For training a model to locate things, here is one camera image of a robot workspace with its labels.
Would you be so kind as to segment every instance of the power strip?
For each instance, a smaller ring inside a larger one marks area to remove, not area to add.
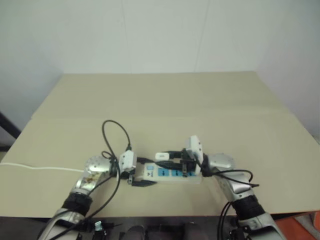
[[[194,171],[187,173],[188,177],[183,177],[183,173],[180,170],[170,170],[158,166],[155,163],[144,164],[143,179],[154,181],[157,183],[190,183],[200,184],[202,176],[196,176]]]

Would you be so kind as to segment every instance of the white cable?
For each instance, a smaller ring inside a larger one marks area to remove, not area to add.
[[[32,169],[32,170],[64,170],[64,171],[83,173],[83,170],[66,168],[66,167],[55,167],[55,166],[39,166],[38,167],[38,166],[28,166],[20,163],[13,163],[13,162],[1,162],[0,166],[3,166],[3,165],[22,167],[22,168]]]

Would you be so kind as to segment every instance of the robotic hand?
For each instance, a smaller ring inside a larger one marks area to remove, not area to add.
[[[199,177],[215,176],[223,190],[226,198],[235,209],[238,217],[237,234],[233,233],[230,237],[234,240],[251,239],[251,240],[285,240],[271,215],[264,211],[255,196],[252,184],[244,175],[243,171],[235,170],[235,161],[223,153],[215,155],[205,155],[201,142],[197,136],[189,138],[187,148],[181,152],[167,152],[166,154],[158,154],[156,158],[170,158],[170,156],[182,157],[181,159],[181,179],[198,179]],[[136,155],[129,149],[126,150],[119,158],[120,173],[117,174],[116,166],[111,159],[102,156],[90,158],[85,165],[85,170],[79,180],[72,188],[68,198],[64,201],[55,216],[48,222],[45,229],[40,234],[38,240],[56,239],[55,236],[62,233],[70,226],[78,225],[78,228],[69,231],[61,236],[60,240],[80,240],[81,230],[86,228],[85,216],[89,211],[92,203],[91,194],[93,191],[107,179],[117,177],[118,181],[123,174],[128,178],[128,183],[133,185],[133,174],[137,164]],[[138,184],[139,187],[150,186],[155,181],[150,181],[153,170],[156,166],[154,162],[146,161],[144,164],[144,178]],[[177,165],[165,162],[160,164],[161,168],[169,168],[177,171]],[[170,181],[170,177],[164,177],[166,181]],[[98,235],[94,235],[94,240],[106,239],[106,232],[103,231],[101,223],[95,225]]]

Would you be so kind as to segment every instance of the tabletop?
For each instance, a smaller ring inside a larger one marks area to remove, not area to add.
[[[254,72],[175,74],[66,74],[22,131],[3,162],[83,169],[106,150],[101,124],[121,123],[132,150],[154,158],[181,150],[197,135],[206,154],[225,153],[251,170],[259,202],[270,213],[320,208],[319,146]],[[116,125],[106,133],[120,155],[127,145]],[[79,172],[0,166],[0,216],[51,217]],[[101,186],[91,210],[112,193]],[[214,216],[226,203],[214,178],[201,184],[139,188],[121,181],[98,217]]]

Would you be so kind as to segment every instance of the black rubber grip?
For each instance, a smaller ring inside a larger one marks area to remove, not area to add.
[[[231,204],[239,220],[251,219],[265,213],[255,195],[236,200]]]
[[[92,199],[87,195],[70,193],[68,198],[64,201],[62,208],[73,210],[73,212],[77,212],[83,216],[86,216],[90,209],[91,203]]]

